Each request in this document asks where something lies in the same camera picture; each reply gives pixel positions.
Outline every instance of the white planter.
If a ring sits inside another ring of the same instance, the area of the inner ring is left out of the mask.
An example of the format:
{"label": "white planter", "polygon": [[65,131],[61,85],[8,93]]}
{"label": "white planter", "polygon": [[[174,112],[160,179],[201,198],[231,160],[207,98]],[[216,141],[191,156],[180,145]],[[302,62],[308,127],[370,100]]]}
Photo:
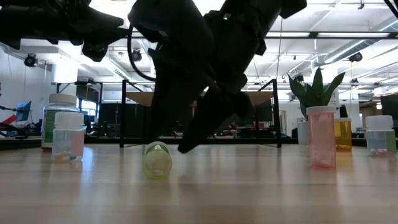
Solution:
{"label": "white planter", "polygon": [[297,123],[297,137],[298,137],[298,144],[301,144],[301,145],[309,145],[310,144],[307,121]]}

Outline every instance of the plastic bottle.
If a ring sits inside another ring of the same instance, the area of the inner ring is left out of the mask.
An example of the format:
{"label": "plastic bottle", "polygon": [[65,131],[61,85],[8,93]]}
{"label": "plastic bottle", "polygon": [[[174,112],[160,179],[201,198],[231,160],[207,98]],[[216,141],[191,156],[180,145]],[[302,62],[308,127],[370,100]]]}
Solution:
{"label": "plastic bottle", "polygon": [[52,135],[54,130],[55,114],[60,111],[80,112],[76,107],[77,97],[66,94],[51,94],[49,104],[43,110],[42,149],[52,149]]}
{"label": "plastic bottle", "polygon": [[172,169],[168,147],[162,142],[152,142],[145,148],[142,170],[149,179],[166,179]]}
{"label": "plastic bottle", "polygon": [[310,143],[308,136],[308,122],[302,121],[297,123],[298,144],[308,145]]}
{"label": "plastic bottle", "polygon": [[51,156],[54,162],[81,160],[85,141],[83,123],[82,113],[58,112],[55,114]]}
{"label": "plastic bottle", "polygon": [[372,155],[397,153],[396,132],[392,116],[366,117],[366,144]]}
{"label": "plastic bottle", "polygon": [[351,152],[351,118],[335,118],[335,137],[337,152]]}
{"label": "plastic bottle", "polygon": [[312,166],[335,168],[335,108],[314,106],[307,108],[307,114]]}

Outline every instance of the wooden table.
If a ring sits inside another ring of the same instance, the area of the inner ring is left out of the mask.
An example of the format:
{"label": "wooden table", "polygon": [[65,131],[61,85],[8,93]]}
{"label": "wooden table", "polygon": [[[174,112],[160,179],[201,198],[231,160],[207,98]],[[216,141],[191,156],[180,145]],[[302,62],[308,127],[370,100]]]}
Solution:
{"label": "wooden table", "polygon": [[0,223],[397,223],[398,163],[355,148],[337,170],[310,167],[305,146],[170,151],[167,181],[147,180],[144,146],[88,146],[53,164],[41,149],[0,152]]}

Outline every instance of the pink bottle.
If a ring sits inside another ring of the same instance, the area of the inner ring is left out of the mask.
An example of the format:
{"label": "pink bottle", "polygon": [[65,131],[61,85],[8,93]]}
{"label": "pink bottle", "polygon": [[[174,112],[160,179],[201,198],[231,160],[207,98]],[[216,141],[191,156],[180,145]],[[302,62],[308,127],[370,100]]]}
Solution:
{"label": "pink bottle", "polygon": [[335,108],[307,108],[310,154],[313,167],[336,167]]}

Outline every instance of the green bottle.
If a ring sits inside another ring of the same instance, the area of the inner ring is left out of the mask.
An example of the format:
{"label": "green bottle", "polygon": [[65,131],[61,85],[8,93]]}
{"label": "green bottle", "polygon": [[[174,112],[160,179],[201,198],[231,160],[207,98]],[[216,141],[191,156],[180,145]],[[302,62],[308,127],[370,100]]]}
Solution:
{"label": "green bottle", "polygon": [[172,169],[168,147],[162,142],[152,142],[145,148],[142,170],[149,179],[166,179]]}

